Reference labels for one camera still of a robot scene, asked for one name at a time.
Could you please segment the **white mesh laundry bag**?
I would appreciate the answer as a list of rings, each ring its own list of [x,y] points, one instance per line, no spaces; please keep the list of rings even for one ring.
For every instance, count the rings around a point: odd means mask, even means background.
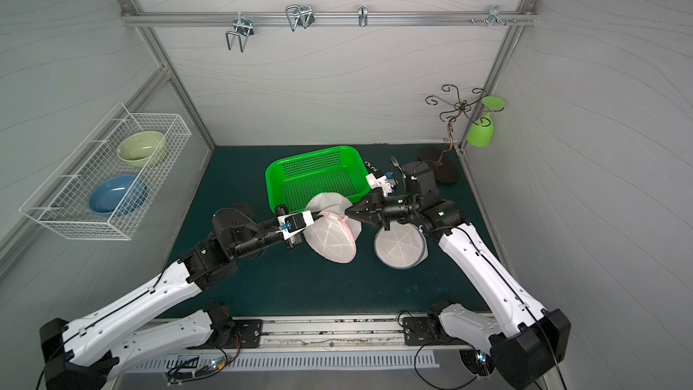
[[[383,264],[398,270],[416,267],[429,256],[426,238],[413,224],[382,227],[375,235],[374,249]]]

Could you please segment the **green plastic basket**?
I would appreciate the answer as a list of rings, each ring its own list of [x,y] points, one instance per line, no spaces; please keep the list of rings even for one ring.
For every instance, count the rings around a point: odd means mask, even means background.
[[[336,146],[290,156],[270,164],[265,183],[270,209],[284,205],[302,211],[317,195],[337,193],[357,203],[370,191],[368,170],[351,146]]]

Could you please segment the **round white mesh bag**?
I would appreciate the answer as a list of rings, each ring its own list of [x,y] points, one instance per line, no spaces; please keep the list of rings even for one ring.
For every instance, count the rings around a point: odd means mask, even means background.
[[[346,215],[351,205],[352,202],[341,194],[323,192],[313,197],[306,207],[321,217],[303,232],[305,240],[314,252],[337,264],[348,264],[357,255],[362,225]]]

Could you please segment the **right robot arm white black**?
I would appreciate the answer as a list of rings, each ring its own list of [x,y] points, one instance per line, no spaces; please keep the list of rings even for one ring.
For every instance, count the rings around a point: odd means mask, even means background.
[[[517,282],[490,251],[473,224],[452,200],[444,200],[429,164],[401,169],[406,192],[393,195],[377,186],[346,215],[375,228],[411,224],[436,242],[471,281],[492,315],[457,303],[436,310],[446,335],[460,339],[492,360],[514,389],[527,389],[558,368],[568,348],[571,323],[559,309],[548,310]]]

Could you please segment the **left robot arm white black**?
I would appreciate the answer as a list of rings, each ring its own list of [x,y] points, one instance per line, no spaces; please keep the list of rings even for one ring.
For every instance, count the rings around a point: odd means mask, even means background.
[[[40,330],[47,389],[100,389],[129,368],[179,348],[223,348],[236,337],[227,307],[214,304],[167,324],[151,319],[223,281],[238,260],[268,247],[293,247],[321,216],[317,212],[278,215],[257,223],[252,209],[236,205],[212,218],[206,239],[181,254],[152,280],[109,305],[74,321],[53,319]]]

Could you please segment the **green plastic wine glass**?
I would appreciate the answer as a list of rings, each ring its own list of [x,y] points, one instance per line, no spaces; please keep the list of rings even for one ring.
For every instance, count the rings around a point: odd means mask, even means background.
[[[492,115],[505,109],[506,103],[499,97],[483,97],[480,117],[473,123],[468,134],[467,143],[474,147],[487,147],[494,137]]]

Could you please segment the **light green ceramic bowl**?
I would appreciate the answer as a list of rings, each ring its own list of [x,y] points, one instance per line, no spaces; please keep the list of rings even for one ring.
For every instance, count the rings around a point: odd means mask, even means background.
[[[155,167],[168,155],[168,144],[163,133],[142,131],[126,138],[117,148],[117,158],[135,169]]]

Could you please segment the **blue ceramic bowl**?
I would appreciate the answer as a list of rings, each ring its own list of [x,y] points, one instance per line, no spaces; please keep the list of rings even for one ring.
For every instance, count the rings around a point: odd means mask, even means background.
[[[146,183],[133,174],[124,174],[101,183],[91,193],[88,205],[102,216],[124,216],[139,209],[148,197]]]

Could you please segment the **metal clip hook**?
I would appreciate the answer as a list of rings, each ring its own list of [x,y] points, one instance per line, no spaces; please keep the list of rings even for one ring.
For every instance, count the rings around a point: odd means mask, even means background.
[[[360,27],[367,27],[368,9],[366,5],[359,5],[357,9],[357,21]]]

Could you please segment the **metal double hook left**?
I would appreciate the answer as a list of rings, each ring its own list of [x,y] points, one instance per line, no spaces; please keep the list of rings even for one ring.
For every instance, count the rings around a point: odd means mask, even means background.
[[[249,38],[254,34],[254,25],[250,20],[238,16],[232,23],[232,28],[226,32],[227,50],[232,51],[234,46],[240,52],[247,48]]]

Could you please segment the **metal double hook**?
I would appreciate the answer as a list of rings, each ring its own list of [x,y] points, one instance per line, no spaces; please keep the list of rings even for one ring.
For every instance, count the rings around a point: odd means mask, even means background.
[[[289,5],[285,8],[285,15],[293,32],[299,27],[307,29],[315,23],[314,12],[309,5]]]
[[[238,16],[232,23],[232,28],[226,32],[227,50],[232,51],[234,46],[240,52],[247,48],[249,38],[254,34],[254,25],[250,20]]]

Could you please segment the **metal double hook middle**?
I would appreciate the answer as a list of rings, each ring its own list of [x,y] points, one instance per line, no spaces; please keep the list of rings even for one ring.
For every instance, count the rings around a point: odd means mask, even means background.
[[[285,8],[285,15],[293,32],[299,27],[307,29],[315,23],[314,12],[309,5],[289,5]]]

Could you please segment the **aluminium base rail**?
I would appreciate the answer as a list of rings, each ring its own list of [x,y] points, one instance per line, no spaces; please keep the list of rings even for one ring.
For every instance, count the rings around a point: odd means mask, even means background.
[[[233,320],[223,312],[194,312],[175,321],[141,325],[113,337],[108,351],[151,359],[180,350],[234,348],[251,352],[405,350],[431,343],[426,325],[404,326],[393,315],[266,317]]]

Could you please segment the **aluminium top rail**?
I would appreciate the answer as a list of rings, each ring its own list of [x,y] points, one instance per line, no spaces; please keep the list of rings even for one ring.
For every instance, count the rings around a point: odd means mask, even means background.
[[[312,9],[315,23],[310,27],[360,27],[357,21],[357,9],[358,7],[346,12]],[[369,7],[367,9],[367,27],[486,27],[485,25],[471,25],[469,19],[484,18],[489,11],[489,9],[481,11],[377,11]],[[501,16],[517,20],[517,24],[513,26],[535,25],[539,20],[532,1],[526,3],[525,7],[519,11],[500,10]],[[122,19],[127,26],[152,28],[230,28],[238,16],[250,20],[254,29],[290,28],[285,10],[280,12],[135,12],[124,8],[122,11]]]

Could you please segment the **metal bracket hook right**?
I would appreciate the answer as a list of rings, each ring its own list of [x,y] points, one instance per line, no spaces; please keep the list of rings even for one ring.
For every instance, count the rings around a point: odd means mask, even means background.
[[[470,18],[469,23],[471,23],[471,25],[485,25],[486,27],[513,26],[517,24],[517,20],[515,18],[505,18],[501,16],[500,8],[498,6],[492,6],[486,17],[480,19]]]

